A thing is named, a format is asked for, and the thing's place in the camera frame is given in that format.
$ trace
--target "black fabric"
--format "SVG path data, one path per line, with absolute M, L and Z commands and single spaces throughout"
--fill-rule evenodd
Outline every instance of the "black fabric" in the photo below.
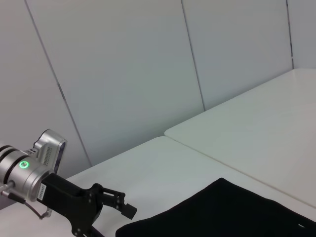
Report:
M 116 232 L 116 237 L 177 236 L 316 237 L 316 224 L 221 178 L 172 209 Z

